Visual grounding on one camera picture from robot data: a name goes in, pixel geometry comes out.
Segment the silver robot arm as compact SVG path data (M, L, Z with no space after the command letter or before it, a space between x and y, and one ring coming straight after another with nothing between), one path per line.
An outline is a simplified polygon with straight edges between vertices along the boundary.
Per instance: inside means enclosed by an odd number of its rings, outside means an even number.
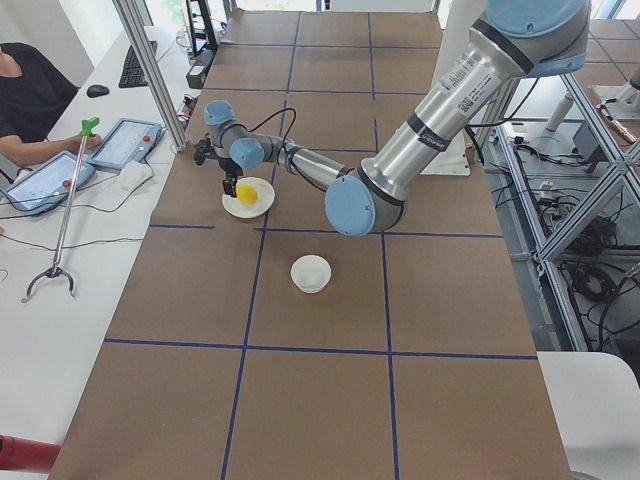
M349 168L293 141L249 131L231 105L206 105L206 136L194 161L218 162L223 191L235 196L239 176L274 163L324 191L333 229L346 236L385 231L403 217L410 183L506 82L571 73L586 60L587 1L489 1L471 24L465 50L432 86L381 150Z

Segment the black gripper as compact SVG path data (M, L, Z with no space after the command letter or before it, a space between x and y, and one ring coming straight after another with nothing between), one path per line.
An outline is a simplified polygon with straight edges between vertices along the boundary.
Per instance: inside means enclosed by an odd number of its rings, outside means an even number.
M237 195L237 181L241 176L241 167L231 158L221 158L218 160L220 168L225 172L225 179L222 181L224 194L227 196Z

